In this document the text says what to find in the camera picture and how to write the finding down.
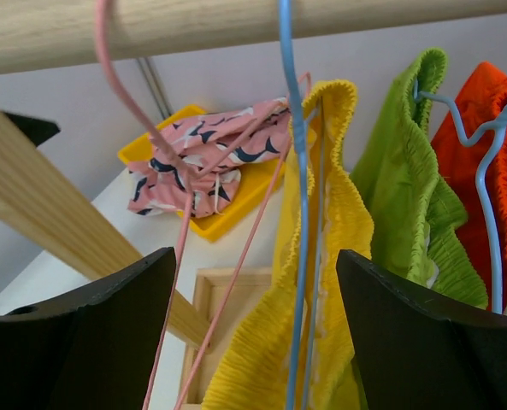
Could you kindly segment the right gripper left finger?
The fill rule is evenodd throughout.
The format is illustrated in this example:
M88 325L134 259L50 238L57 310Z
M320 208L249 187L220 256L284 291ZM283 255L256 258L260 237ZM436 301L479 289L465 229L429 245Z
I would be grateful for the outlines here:
M0 315L0 409L140 409L174 282L161 248Z

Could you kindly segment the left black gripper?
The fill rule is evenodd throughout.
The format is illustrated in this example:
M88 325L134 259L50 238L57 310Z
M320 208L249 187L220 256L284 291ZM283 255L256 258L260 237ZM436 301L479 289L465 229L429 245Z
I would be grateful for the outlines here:
M3 113L36 147L61 132L57 123L51 120L15 114Z

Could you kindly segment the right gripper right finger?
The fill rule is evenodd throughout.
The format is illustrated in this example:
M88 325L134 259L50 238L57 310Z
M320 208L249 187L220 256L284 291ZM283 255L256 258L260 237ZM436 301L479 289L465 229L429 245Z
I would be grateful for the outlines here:
M507 316L457 302L352 250L336 263L371 409L507 409Z

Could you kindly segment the lime green shorts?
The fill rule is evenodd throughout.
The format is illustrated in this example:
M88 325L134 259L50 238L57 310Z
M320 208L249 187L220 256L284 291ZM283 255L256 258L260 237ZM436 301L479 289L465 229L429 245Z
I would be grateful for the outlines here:
M375 264L475 308L486 308L486 285L456 231L467 220L457 194L439 173L428 139L431 101L415 102L414 85L436 92L448 57L424 50L395 80L363 154L351 172L374 221Z

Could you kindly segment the yellow shorts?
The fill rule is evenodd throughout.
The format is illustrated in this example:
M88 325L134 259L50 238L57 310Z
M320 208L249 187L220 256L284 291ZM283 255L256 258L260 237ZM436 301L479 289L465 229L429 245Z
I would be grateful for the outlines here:
M308 135L309 234L295 408L361 409L363 390L339 290L339 252L370 256L374 223L344 169L345 134L357 88L344 79L317 82L304 99ZM209 382L205 409L281 409L291 365L301 233L298 158L286 158L272 281L238 325Z

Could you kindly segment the pink wire hanger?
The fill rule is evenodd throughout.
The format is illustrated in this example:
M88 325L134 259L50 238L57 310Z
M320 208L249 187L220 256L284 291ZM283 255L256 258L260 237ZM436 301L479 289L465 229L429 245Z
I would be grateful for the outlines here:
M203 175L197 173L194 168L186 165L179 156L175 153L174 149L171 148L170 144L166 142L164 138L160 136L160 133L156 131L154 124L149 120L144 111L137 105L135 100L128 93L124 85L121 83L120 78L116 74L113 62L109 53L108 46L108 13L112 6L110 1L97 1L95 8L95 51L98 61L103 67L103 71L106 79L109 82L113 92L120 98L123 104L131 112L131 114L141 123L150 135L155 139L155 146L159 148L164 156L164 160L170 166L177 170L178 180L184 183L187 202L185 207L185 218L182 222L181 232L179 236L179 246L177 250L177 261L181 261L183 248L186 243L186 236L189 226L189 219L192 214L192 181L201 178Z

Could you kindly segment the pink patterned shorts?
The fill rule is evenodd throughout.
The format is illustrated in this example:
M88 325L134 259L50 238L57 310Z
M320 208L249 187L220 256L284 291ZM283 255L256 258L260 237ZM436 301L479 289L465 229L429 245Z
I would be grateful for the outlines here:
M192 181L193 217L222 214L239 189L240 168L280 156L288 146L290 118L284 100L277 98L241 110L187 117L160 130L180 159L197 173L215 163L236 140L240 141L219 165ZM132 161L127 169L133 181L128 203L131 212L148 215L185 209L184 183L155 145L151 145L149 159Z

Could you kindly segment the blue hanger of green shorts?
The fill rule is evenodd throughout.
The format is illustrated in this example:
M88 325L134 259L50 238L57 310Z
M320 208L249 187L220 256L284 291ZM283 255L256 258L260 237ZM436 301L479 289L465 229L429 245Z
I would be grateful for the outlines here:
M507 130L507 103L502 108L496 119L489 120L475 130L472 135L466 133L463 120L456 103L449 97L436 95L419 88L417 80L412 88L413 101L418 103L424 99L437 103L443 103L449 109L451 118L457 132L457 138L460 144L466 148L476 145L486 132L493 132L494 138L480 161L475 172L475 188L480 199L480 205L485 219L486 231L489 241L489 252L491 257L492 269L492 312L507 316L507 301L504 299L504 275L502 252L500 250L500 239L496 222L495 211L493 210L490 196L486 187L486 172L489 165L496 158L501 150L506 137Z

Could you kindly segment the orange shorts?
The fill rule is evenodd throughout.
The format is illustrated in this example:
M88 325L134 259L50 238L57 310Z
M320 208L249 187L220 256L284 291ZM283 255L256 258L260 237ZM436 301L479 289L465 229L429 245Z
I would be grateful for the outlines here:
M481 124L495 119L507 104L507 75L490 62L482 62L457 94L455 103L465 132L472 135ZM439 171L468 214L467 222L457 229L457 236L485 284L491 283L489 239L475 188L475 171L493 138L492 131L486 132L476 145L466 148L460 144L453 120L447 115L432 140ZM498 225L507 301L507 129L503 146L487 169L486 187Z

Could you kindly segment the blue hanger of yellow shorts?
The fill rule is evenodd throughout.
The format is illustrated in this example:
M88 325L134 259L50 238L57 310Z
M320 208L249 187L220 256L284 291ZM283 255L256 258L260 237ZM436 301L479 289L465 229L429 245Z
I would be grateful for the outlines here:
M298 182L300 193L300 230L296 301L293 317L291 358L286 386L286 409L296 404L296 385L298 380L298 360L303 329L304 296L306 289L308 250L309 250L309 198L308 198L308 155L307 127L295 69L292 45L292 2L279 0L279 35L282 67L289 92L289 106L292 114L293 148L298 160Z

